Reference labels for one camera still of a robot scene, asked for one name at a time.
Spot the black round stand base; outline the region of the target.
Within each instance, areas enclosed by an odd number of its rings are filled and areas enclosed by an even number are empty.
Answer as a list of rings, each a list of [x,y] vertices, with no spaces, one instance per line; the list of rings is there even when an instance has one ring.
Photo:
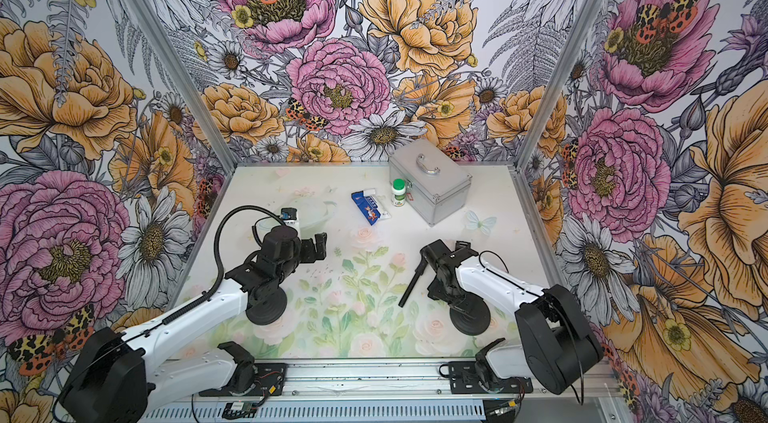
[[[468,336],[478,336],[490,326],[491,313],[484,300],[467,293],[458,303],[450,305],[449,315],[454,327]]]

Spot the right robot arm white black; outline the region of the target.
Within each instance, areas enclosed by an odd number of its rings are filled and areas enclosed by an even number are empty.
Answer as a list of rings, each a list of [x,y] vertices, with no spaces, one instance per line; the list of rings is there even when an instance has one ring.
[[[515,319],[517,342],[500,337],[483,346],[472,365],[450,364],[457,392],[524,395],[538,382],[560,395],[582,384],[604,351],[575,296],[561,285],[542,288],[515,278],[487,255],[467,242],[449,248],[436,240],[421,249],[415,272],[433,270],[427,295],[447,304],[451,323],[464,335],[488,330],[493,309]]]

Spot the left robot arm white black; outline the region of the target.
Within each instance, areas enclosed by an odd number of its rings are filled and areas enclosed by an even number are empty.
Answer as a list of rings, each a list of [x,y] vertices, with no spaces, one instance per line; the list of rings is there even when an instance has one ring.
[[[256,380],[254,358],[239,344],[225,342],[181,360],[175,354],[240,315],[257,326],[279,320],[287,308],[281,283],[298,266],[324,260],[326,245],[324,233],[301,239],[294,228],[275,226],[217,289],[125,331],[97,331],[78,355],[59,404],[76,422],[137,422],[201,391],[247,392]]]

